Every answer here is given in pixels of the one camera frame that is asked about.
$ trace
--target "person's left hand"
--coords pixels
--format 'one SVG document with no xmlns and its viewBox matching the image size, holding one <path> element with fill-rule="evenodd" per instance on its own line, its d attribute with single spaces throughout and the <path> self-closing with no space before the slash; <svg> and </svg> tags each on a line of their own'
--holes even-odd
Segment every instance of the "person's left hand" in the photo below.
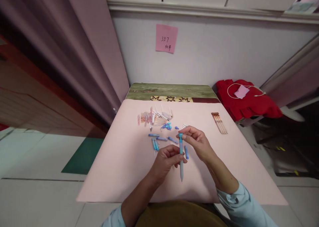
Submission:
<svg viewBox="0 0 319 227">
<path fill-rule="evenodd" d="M 183 163 L 187 163 L 187 160 L 184 158 L 184 153 L 179 153 L 179 147 L 175 145 L 169 145 L 167 147 L 161 148 L 157 153 L 157 157 L 154 161 L 152 168 L 150 169 L 147 177 L 159 187 L 163 184 L 165 177 L 171 167 L 174 165 L 178 167 L 180 161 L 183 160 Z"/>
</svg>

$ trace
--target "wrist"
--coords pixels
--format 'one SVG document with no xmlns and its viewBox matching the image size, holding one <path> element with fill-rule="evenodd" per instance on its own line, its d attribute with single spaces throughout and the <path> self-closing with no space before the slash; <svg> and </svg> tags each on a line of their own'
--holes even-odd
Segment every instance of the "wrist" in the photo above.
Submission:
<svg viewBox="0 0 319 227">
<path fill-rule="evenodd" d="M 159 188 L 160 183 L 149 173 L 142 180 L 145 187 L 149 190 L 154 190 L 154 192 Z"/>
<path fill-rule="evenodd" d="M 219 157 L 212 150 L 210 153 L 207 153 L 205 155 L 205 159 L 203 159 L 203 162 L 205 163 L 205 165 L 209 165 L 210 163 L 215 162 L 218 159 L 219 159 Z"/>
</svg>

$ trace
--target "shelf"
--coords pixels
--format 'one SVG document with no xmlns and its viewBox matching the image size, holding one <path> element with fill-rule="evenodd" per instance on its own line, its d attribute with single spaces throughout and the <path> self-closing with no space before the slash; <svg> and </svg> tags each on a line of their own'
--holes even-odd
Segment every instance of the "shelf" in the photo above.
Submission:
<svg viewBox="0 0 319 227">
<path fill-rule="evenodd" d="M 140 3 L 107 0 L 110 11 L 218 17 L 319 25 L 319 14 L 290 14 L 278 11 L 239 10 L 229 7 L 195 7 L 168 3 Z"/>
</svg>

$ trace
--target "green mat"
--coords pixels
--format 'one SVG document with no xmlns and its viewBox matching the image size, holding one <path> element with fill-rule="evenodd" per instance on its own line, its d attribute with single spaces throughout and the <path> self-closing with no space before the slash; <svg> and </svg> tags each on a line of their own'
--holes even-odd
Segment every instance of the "green mat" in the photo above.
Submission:
<svg viewBox="0 0 319 227">
<path fill-rule="evenodd" d="M 103 141 L 101 138 L 85 138 L 61 172 L 87 175 Z"/>
</svg>

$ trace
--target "pink tag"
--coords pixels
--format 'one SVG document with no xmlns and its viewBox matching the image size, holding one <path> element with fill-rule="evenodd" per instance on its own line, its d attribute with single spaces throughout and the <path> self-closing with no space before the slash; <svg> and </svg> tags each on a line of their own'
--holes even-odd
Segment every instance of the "pink tag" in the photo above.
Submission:
<svg viewBox="0 0 319 227">
<path fill-rule="evenodd" d="M 178 28 L 156 24 L 156 51 L 174 53 Z"/>
<path fill-rule="evenodd" d="M 246 93 L 248 92 L 249 92 L 249 89 L 241 85 L 239 89 L 237 90 L 237 92 L 235 92 L 234 94 L 236 97 L 243 99 L 243 97 L 246 96 Z"/>
</svg>

